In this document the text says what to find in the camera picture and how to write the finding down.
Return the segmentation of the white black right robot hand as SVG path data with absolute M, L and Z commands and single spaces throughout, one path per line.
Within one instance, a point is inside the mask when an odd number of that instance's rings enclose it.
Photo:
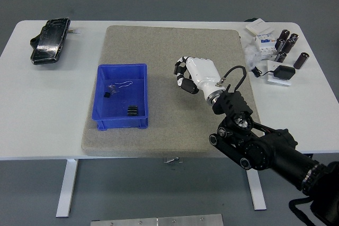
M 203 91 L 207 103 L 213 104 L 226 89 L 221 85 L 221 77 L 210 59 L 182 57 L 174 67 L 177 85 L 190 94 Z

